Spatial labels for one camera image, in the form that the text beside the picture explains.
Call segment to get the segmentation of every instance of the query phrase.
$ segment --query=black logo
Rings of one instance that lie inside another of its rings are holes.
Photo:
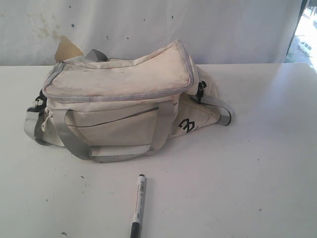
[[[187,130],[186,133],[188,133],[189,131],[191,131],[192,129],[194,129],[195,127],[195,122],[194,121],[189,121],[189,118],[184,119],[179,125],[178,127],[183,128],[183,130]]]

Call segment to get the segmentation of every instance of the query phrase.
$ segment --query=pen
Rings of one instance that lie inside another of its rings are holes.
[[[144,186],[145,186],[145,176],[139,175],[137,199],[136,199],[135,208],[134,208],[130,238],[139,237],[139,230],[140,230],[140,223],[141,223],[141,210],[142,210],[142,204],[143,204],[143,198],[144,198]]]

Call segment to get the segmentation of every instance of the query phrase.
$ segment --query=white bag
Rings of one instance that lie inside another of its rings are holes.
[[[179,40],[136,60],[99,62],[98,54],[88,54],[95,62],[75,57],[54,66],[27,111],[29,137],[65,146],[80,159],[116,161],[153,154],[199,127],[230,123],[233,110]]]

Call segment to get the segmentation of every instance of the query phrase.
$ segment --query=white wall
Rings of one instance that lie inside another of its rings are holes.
[[[196,63],[284,62],[301,2],[0,0],[0,65],[54,64],[60,41],[58,59],[133,59],[174,39]]]

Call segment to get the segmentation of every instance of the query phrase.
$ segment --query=table surface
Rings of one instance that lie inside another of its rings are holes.
[[[29,139],[26,109],[52,67],[0,67],[1,236],[127,238],[143,173],[142,238],[315,238],[317,75],[303,63],[201,67],[233,123],[114,163]]]

